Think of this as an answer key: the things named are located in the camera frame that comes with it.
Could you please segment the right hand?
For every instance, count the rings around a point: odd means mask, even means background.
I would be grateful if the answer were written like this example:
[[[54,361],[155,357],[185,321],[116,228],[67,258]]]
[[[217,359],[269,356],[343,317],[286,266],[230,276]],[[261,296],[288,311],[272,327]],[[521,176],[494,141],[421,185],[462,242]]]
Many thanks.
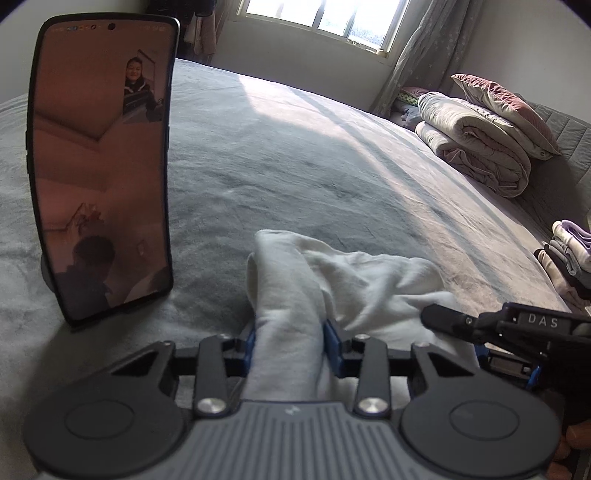
[[[559,447],[548,468],[547,478],[554,480],[571,479],[572,473],[565,464],[566,459],[575,452],[589,450],[590,445],[591,426],[589,421],[569,426],[566,434],[560,439]]]

